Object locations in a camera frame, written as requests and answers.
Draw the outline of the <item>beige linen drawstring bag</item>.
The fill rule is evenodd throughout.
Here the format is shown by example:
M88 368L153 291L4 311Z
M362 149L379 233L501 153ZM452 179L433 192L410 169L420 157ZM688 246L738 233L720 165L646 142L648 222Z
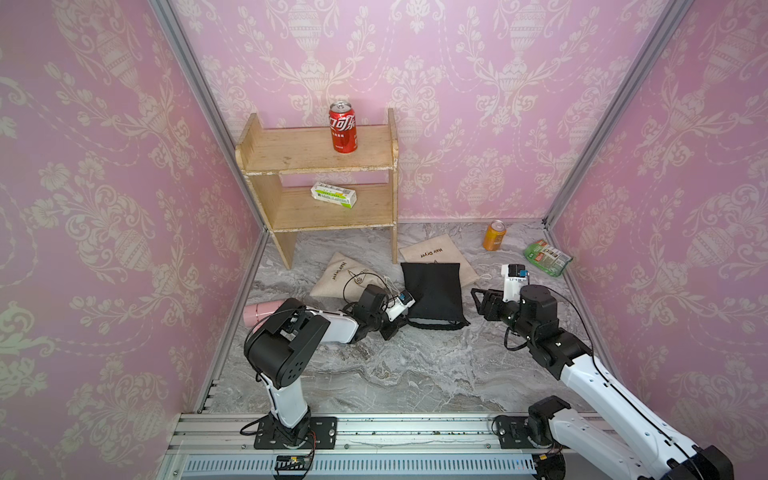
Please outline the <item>beige linen drawstring bag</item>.
M356 302L368 285L385 289L383 278L372 269L336 252L310 291L310 295L316 298L337 298Z

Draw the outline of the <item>black drawstring pouch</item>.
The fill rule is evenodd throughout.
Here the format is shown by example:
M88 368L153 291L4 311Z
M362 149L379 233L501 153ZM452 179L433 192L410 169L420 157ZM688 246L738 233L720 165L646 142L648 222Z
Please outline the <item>black drawstring pouch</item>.
M463 312L459 263L403 262L400 266L405 289L415 300L407 313L410 326L456 331L470 325Z

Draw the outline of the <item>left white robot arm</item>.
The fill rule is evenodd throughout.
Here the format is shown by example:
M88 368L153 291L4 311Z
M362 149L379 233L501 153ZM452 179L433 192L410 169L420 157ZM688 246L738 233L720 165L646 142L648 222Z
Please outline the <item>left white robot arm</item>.
M242 314L248 334L243 355L265 385L270 412L241 429L256 450L335 447L338 419L312 414L301 376L322 344L353 344L370 333L391 339L407 323L415 304L403 290L391 297L368 285L360 298L339 311L310 307L288 298L247 306Z

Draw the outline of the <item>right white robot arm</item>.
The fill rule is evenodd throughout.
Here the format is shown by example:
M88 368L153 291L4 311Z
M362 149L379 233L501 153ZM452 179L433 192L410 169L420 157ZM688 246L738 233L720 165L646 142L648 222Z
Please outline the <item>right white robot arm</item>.
M561 327L558 302L541 285L521 288L518 300L500 290L471 291L487 321L506 325L522 348L556 380L578 394L613 432L589 424L568 402L550 396L528 409L527 431L540 447L564 446L612 479L732 479L731 460L702 447L664 421L621 384L576 335Z

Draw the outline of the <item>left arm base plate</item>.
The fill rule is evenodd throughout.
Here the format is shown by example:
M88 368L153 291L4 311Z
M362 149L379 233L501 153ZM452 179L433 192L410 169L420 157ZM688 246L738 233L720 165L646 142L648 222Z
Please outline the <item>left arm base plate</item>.
M305 417L295 427L288 428L272 414L268 414L258 420L253 446L255 450L333 450L337 432L337 417Z

